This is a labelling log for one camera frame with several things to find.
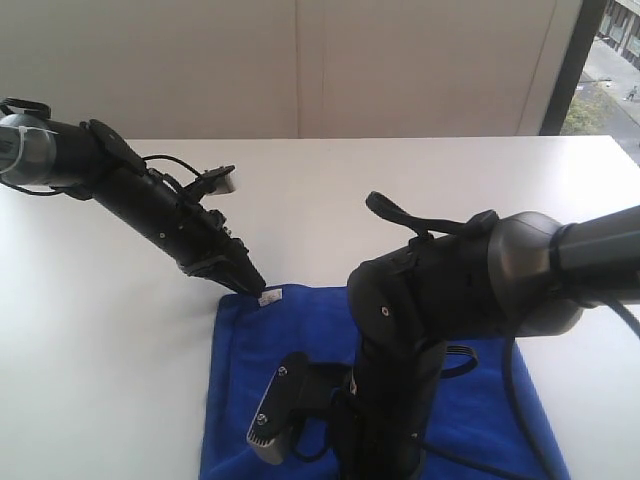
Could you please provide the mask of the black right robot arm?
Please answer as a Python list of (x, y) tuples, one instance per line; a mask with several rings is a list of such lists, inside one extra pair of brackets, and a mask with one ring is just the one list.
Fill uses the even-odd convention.
[(452, 341), (556, 336), (588, 308), (639, 299), (637, 207), (582, 223), (492, 210), (460, 223), (413, 216), (376, 192), (366, 204), (413, 237), (347, 281), (358, 344), (339, 459), (355, 479), (420, 476)]

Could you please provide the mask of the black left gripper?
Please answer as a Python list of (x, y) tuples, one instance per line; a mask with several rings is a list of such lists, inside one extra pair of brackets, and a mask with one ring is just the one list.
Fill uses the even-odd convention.
[(224, 215), (176, 193), (158, 176), (119, 168), (92, 187), (92, 196), (186, 275), (244, 295), (263, 292), (263, 277), (241, 242), (225, 230)]

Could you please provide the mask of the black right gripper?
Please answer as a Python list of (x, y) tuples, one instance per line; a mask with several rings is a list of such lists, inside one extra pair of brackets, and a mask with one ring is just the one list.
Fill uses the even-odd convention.
[(447, 344), (426, 342), (396, 354), (361, 339), (352, 370), (354, 409), (339, 450), (345, 479), (417, 479), (419, 443), (429, 424)]

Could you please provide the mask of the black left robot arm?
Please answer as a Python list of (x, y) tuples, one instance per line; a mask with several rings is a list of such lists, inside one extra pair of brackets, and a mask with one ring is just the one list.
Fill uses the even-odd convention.
[(23, 190), (45, 186), (53, 194), (93, 200), (171, 257), (188, 276), (212, 280), (237, 293), (259, 296), (265, 281), (226, 218), (200, 203), (228, 187), (232, 167), (196, 172), (181, 185), (150, 168), (106, 124), (78, 126), (34, 112), (1, 121), (1, 181)]

